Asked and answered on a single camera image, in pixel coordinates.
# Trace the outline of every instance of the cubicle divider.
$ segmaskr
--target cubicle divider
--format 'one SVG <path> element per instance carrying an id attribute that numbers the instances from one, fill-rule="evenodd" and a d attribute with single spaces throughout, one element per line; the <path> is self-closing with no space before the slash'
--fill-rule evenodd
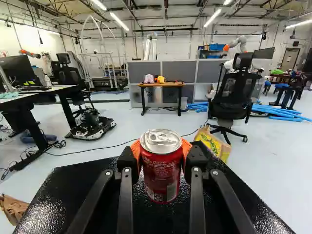
<path id="1" fill-rule="evenodd" d="M 141 90 L 138 83 L 144 81 L 146 74 L 161 75 L 167 80 L 182 80 L 186 85 L 182 88 L 182 96 L 188 97 L 188 103 L 205 100 L 209 84 L 217 83 L 220 74 L 220 64 L 227 59 L 196 59 L 172 61 L 131 61 L 128 62 L 128 83 L 132 107 L 141 107 Z M 145 101 L 149 107 L 177 106 L 177 89 L 172 87 L 146 88 Z"/>

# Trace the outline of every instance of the cardboard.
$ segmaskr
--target cardboard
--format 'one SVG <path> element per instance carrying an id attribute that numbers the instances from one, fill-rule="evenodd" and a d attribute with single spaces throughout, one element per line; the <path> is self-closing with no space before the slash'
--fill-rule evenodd
<path id="1" fill-rule="evenodd" d="M 209 126 L 200 128 L 194 140 L 202 141 L 210 151 L 223 162 L 227 163 L 231 152 L 231 146 L 210 134 Z"/>

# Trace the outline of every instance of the red soda can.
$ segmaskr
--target red soda can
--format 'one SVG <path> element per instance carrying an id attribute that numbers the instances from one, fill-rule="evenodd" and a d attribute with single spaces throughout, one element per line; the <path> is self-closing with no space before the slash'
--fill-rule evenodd
<path id="1" fill-rule="evenodd" d="M 148 130 L 141 136 L 140 151 L 149 198 L 158 203 L 173 201 L 180 188 L 182 138 L 167 129 Z"/>

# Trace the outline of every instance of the white wall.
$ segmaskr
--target white wall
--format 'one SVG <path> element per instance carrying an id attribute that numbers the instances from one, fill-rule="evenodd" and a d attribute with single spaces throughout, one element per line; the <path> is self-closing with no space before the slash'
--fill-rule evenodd
<path id="1" fill-rule="evenodd" d="M 177 18 L 177 19 L 168 19 L 166 21 L 167 25 L 179 25 L 179 24 L 187 24 L 191 25 L 195 21 L 195 18 Z M 260 26 L 220 26 L 217 25 L 214 28 L 214 31 L 218 31 L 218 34 L 235 34 L 232 36 L 226 35 L 213 35 L 211 36 L 212 32 L 212 25 L 209 25 L 206 30 L 202 28 L 202 25 L 205 23 L 205 18 L 200 18 L 194 28 L 199 28 L 198 30 L 193 31 L 193 36 L 191 39 L 191 56 L 190 59 L 195 59 L 195 53 L 197 50 L 197 47 L 199 45 L 203 45 L 203 42 L 206 43 L 221 43 L 226 44 L 229 43 L 231 40 L 236 39 L 239 37 L 240 34 L 246 35 L 248 41 L 247 41 L 247 50 L 248 51 L 254 51 L 259 49 L 260 47 L 260 41 L 261 41 L 261 35 L 252 36 L 248 35 L 251 33 L 261 33 L 262 32 L 262 25 L 268 24 L 267 28 L 267 39 L 262 41 L 261 49 L 263 48 L 269 48 L 269 47 L 275 47 L 275 53 L 272 60 L 272 64 L 270 66 L 271 69 L 274 69 L 277 67 L 279 63 L 282 62 L 283 55 L 285 53 L 286 47 L 292 47 L 293 41 L 298 40 L 299 46 L 297 48 L 301 48 L 298 61 L 300 60 L 300 56 L 304 51 L 304 46 L 306 44 L 309 44 L 310 41 L 310 29 L 311 27 L 309 25 L 305 25 L 302 27 L 298 27 L 296 29 L 296 38 L 298 39 L 289 39 L 290 35 L 292 34 L 292 30 L 287 30 L 286 32 L 283 32 L 284 29 L 284 22 L 277 23 L 277 21 L 274 20 L 267 20 L 267 19 L 217 19 L 218 24 L 260 24 Z M 126 54 L 127 58 L 131 60 L 132 58 L 136 58 L 136 51 L 135 51 L 135 42 L 132 36 L 134 35 L 131 31 L 131 28 L 133 28 L 133 21 L 124 21 L 126 25 L 130 28 L 129 32 L 127 33 L 128 37 L 125 38 L 125 46 L 123 46 L 122 39 L 116 39 L 117 44 L 119 45 L 119 49 L 122 54 Z M 139 20 L 139 23 L 144 27 L 148 25 L 163 25 L 164 20 L 163 19 L 142 19 Z M 116 27 L 113 23 L 108 23 L 109 27 Z M 72 24 L 72 29 L 81 29 L 81 25 L 79 24 Z M 86 28 L 94 28 L 94 25 L 92 23 L 88 23 L 86 25 Z M 110 34 L 108 30 L 104 30 L 105 36 L 109 37 Z M 121 32 L 119 29 L 113 30 L 115 36 L 120 37 Z M 141 32 L 136 32 L 136 47 L 137 47 L 137 54 L 138 58 L 143 58 L 143 46 L 145 44 L 146 35 L 149 32 L 144 32 L 144 40 L 142 40 Z M 189 58 L 189 52 L 190 52 L 190 36 L 189 31 L 174 31 L 174 35 L 171 36 L 171 31 L 169 31 L 169 35 L 167 37 L 163 36 L 163 32 L 158 32 L 158 39 L 157 39 L 157 58 L 158 59 L 188 59 Z M 97 30 L 92 31 L 85 31 L 86 36 L 90 37 L 99 37 L 99 33 Z M 68 43 L 69 40 L 65 40 L 66 47 L 72 48 L 72 45 Z M 114 39 L 105 39 L 104 43 L 106 45 L 106 50 L 113 52 L 116 56 L 116 46 Z M 87 49 L 88 52 L 92 52 L 94 49 L 99 49 L 100 40 L 99 39 L 84 39 L 84 46 Z M 237 48 L 232 48 L 229 52 L 229 58 L 233 58 L 234 54 L 238 52 Z"/>
<path id="2" fill-rule="evenodd" d="M 15 7 L 10 7 L 12 15 L 16 16 L 15 13 L 21 13 L 21 10 Z M 7 5 L 0 2 L 0 12 L 4 14 L 9 14 Z M 7 16 L 0 14 L 0 19 L 7 19 Z M 14 22 L 23 23 L 32 25 L 30 21 L 21 20 L 17 18 L 13 18 Z M 10 56 L 19 55 L 19 50 L 24 49 L 36 54 L 41 54 L 41 52 L 49 52 L 51 59 L 57 61 L 56 53 L 64 53 L 64 45 L 61 37 L 56 34 L 51 34 L 45 30 L 39 30 L 40 37 L 42 39 L 43 44 L 40 43 L 38 31 L 34 27 L 28 27 L 20 24 L 15 24 L 17 35 L 15 34 L 13 23 L 9 22 L 11 27 L 7 27 L 5 22 L 0 20 L 0 51 L 5 50 L 8 51 Z M 40 28 L 45 28 L 51 30 L 50 27 L 39 25 Z M 43 59 L 31 58 L 29 60 L 32 65 L 36 65 L 38 67 L 44 66 Z"/>

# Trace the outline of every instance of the fluorescent light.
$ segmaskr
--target fluorescent light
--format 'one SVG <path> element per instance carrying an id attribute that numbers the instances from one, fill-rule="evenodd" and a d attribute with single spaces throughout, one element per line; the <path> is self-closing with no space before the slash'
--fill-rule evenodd
<path id="1" fill-rule="evenodd" d="M 103 5 L 102 2 L 100 2 L 99 0 L 92 0 L 92 2 L 97 5 L 99 8 L 101 8 L 103 11 L 107 10 L 107 7 Z"/>
<path id="2" fill-rule="evenodd" d="M 212 21 L 214 21 L 214 19 L 220 14 L 221 12 L 221 8 L 217 9 L 214 14 L 209 18 L 209 20 L 207 20 L 207 22 L 204 25 L 204 28 L 206 28 Z"/>
<path id="3" fill-rule="evenodd" d="M 304 25 L 304 24 L 307 24 L 307 23 L 312 23 L 312 19 L 309 19 L 309 20 L 306 20 L 306 21 L 302 21 L 300 23 L 295 23 L 295 24 L 289 25 L 285 29 L 294 28 L 294 27 L 297 27 L 297 26 L 300 26 L 300 25 Z"/>
<path id="4" fill-rule="evenodd" d="M 231 1 L 232 1 L 232 0 L 225 0 L 224 3 L 223 3 L 223 5 L 224 5 L 224 6 L 229 5 L 229 4 L 231 3 Z"/>
<path id="5" fill-rule="evenodd" d="M 48 32 L 48 33 L 52 33 L 52 34 L 56 34 L 56 35 L 59 35 L 59 33 L 57 33 L 57 32 L 53 32 L 53 31 L 49 31 L 49 30 L 45 30 L 45 29 L 42 29 L 43 31 L 46 31 L 46 32 Z"/>
<path id="6" fill-rule="evenodd" d="M 111 14 L 111 17 L 114 18 L 114 20 L 117 21 L 117 23 L 124 28 L 124 30 L 128 31 L 129 28 L 113 13 L 113 12 L 110 12 L 109 14 Z"/>

